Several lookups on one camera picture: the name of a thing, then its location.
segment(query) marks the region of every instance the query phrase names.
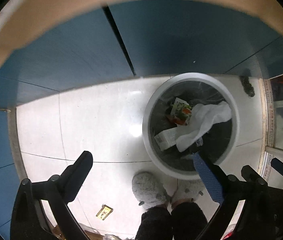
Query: paper label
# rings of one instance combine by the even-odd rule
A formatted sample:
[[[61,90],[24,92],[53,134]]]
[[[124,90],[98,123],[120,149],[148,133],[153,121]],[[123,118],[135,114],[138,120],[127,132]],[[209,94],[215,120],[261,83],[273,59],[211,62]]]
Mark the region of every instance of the paper label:
[[[164,151],[176,144],[177,127],[164,130],[155,136],[155,140],[161,151]]]

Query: person's leg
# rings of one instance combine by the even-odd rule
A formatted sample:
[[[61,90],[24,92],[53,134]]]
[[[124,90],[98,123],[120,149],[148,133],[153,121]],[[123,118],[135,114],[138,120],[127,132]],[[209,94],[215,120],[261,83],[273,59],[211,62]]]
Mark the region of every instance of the person's leg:
[[[172,240],[171,215],[167,208],[153,207],[141,215],[135,240]]]
[[[133,177],[132,190],[139,205],[147,210],[141,216],[135,240],[172,240],[168,195],[163,185],[151,173],[142,172]]]
[[[207,219],[194,202],[183,202],[171,212],[175,240],[195,240],[207,225]]]
[[[178,181],[178,189],[172,197],[171,212],[175,240],[195,240],[207,225],[200,207],[193,201],[202,195],[201,180]]]

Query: white towel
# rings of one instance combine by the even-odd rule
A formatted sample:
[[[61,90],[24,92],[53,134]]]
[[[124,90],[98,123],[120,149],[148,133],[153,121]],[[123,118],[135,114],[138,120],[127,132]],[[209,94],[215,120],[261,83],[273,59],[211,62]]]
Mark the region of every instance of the white towel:
[[[218,105],[195,105],[191,111],[189,124],[179,126],[177,129],[177,149],[183,152],[207,133],[215,123],[227,122],[230,119],[231,109],[225,101],[220,102]]]

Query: blue cabinet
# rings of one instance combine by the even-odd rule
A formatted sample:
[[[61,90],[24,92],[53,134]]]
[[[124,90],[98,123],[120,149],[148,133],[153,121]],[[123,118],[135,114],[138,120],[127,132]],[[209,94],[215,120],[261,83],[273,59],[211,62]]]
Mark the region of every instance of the blue cabinet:
[[[0,77],[0,108],[15,107],[55,93],[58,91]]]
[[[56,91],[132,76],[102,9],[47,31],[16,50],[0,69],[0,77]]]
[[[274,40],[226,74],[251,75],[264,79],[283,74],[283,37]]]
[[[110,10],[138,76],[221,74],[279,37],[257,18],[203,2],[138,0]]]

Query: black pants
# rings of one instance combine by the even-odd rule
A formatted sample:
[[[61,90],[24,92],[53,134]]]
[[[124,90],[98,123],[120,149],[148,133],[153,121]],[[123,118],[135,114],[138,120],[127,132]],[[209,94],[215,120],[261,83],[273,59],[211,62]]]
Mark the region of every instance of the black pants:
[[[181,203],[171,212],[153,207],[141,216],[135,240],[195,240],[207,225],[200,207],[193,202]]]

